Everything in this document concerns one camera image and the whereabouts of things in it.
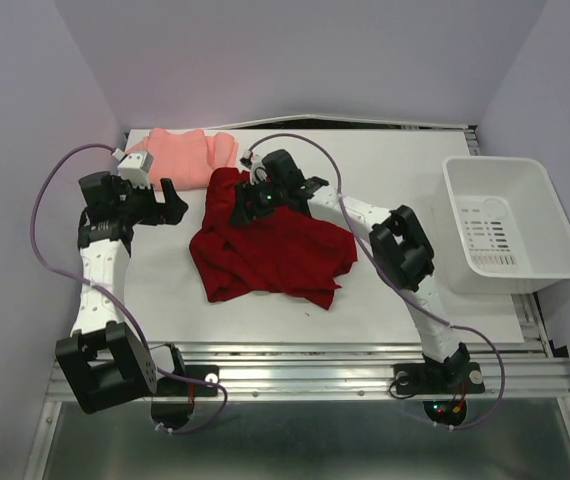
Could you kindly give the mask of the pink pleated skirt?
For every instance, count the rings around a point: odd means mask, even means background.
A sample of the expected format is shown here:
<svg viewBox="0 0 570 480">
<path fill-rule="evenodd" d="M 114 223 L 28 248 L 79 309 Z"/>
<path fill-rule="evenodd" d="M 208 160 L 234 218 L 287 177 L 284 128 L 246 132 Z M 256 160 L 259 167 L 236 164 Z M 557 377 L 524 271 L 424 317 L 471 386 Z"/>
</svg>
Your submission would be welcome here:
<svg viewBox="0 0 570 480">
<path fill-rule="evenodd" d="M 202 129 L 170 133 L 154 128 L 141 141 L 126 150 L 147 151 L 153 157 L 149 180 L 157 191 L 161 179 L 172 181 L 177 191 L 206 188 L 218 168 L 234 167 L 238 143 L 228 133 L 208 135 Z"/>
</svg>

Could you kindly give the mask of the red skirt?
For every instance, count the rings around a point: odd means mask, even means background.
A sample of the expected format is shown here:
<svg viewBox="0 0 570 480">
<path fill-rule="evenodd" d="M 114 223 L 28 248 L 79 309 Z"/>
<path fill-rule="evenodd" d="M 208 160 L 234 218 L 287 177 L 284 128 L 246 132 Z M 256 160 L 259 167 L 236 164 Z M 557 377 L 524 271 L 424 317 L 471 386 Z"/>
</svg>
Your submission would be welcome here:
<svg viewBox="0 0 570 480">
<path fill-rule="evenodd" d="M 230 226 L 234 187 L 248 179 L 235 168 L 218 169 L 210 178 L 201 229 L 189 244 L 207 300 L 268 292 L 329 309 L 340 288 L 335 278 L 357 261 L 353 235 L 285 207 L 248 226 Z"/>
</svg>

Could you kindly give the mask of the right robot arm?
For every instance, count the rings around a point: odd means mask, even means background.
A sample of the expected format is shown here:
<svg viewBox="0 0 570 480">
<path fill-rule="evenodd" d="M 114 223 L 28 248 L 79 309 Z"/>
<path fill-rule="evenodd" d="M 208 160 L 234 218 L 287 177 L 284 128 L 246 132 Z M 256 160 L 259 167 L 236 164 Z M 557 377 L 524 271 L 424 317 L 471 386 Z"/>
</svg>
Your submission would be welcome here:
<svg viewBox="0 0 570 480">
<path fill-rule="evenodd" d="M 464 379 L 469 352 L 454 329 L 431 311 L 422 285 L 431 283 L 434 249 L 411 208 L 387 210 L 345 196 L 325 179 L 305 177 L 283 149 L 264 157 L 248 150 L 240 164 L 249 179 L 234 187 L 231 226 L 250 225 L 286 207 L 346 229 L 357 242 L 368 244 L 366 253 L 379 277 L 405 296 L 421 341 L 421 380 L 447 390 Z"/>
</svg>

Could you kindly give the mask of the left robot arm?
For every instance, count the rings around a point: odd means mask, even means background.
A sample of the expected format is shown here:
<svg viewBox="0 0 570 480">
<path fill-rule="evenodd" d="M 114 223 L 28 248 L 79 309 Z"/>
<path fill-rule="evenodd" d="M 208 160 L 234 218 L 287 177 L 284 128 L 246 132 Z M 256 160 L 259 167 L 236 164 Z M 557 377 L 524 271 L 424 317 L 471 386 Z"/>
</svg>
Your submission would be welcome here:
<svg viewBox="0 0 570 480">
<path fill-rule="evenodd" d="M 81 409 L 93 414 L 142 397 L 157 386 L 180 392 L 188 371 L 167 359 L 155 366 L 147 340 L 124 302 L 126 271 L 137 225 L 177 225 L 188 205 L 172 181 L 152 188 L 108 172 L 80 179 L 86 206 L 78 228 L 82 261 L 79 310 L 69 337 L 57 342 L 56 360 Z"/>
</svg>

